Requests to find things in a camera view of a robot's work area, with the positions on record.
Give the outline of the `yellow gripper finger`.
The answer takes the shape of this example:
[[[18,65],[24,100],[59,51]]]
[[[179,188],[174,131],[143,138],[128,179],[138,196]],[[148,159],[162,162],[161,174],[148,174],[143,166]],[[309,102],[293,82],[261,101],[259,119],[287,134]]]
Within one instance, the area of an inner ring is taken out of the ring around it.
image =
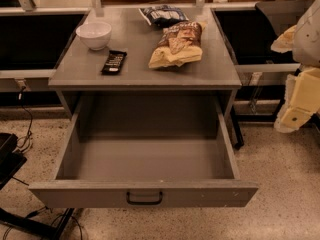
[[[286,53],[293,50],[293,41],[296,26],[284,31],[271,45],[271,50],[277,53]]]

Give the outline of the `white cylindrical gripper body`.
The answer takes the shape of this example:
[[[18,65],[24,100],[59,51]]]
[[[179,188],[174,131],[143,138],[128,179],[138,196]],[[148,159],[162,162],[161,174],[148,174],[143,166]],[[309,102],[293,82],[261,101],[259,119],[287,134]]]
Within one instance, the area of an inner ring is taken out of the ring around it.
[[[297,76],[288,75],[284,98],[274,128],[281,133],[291,133],[320,110],[320,69],[304,67]]]

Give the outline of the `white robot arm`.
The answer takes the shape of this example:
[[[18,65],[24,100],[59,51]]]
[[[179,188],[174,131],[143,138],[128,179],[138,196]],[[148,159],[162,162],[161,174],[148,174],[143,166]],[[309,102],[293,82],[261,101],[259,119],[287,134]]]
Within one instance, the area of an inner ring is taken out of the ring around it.
[[[271,45],[278,53],[291,51],[300,64],[297,75],[289,74],[286,79],[284,104],[274,123],[281,133],[297,131],[320,109],[319,21],[319,10],[309,9]]]

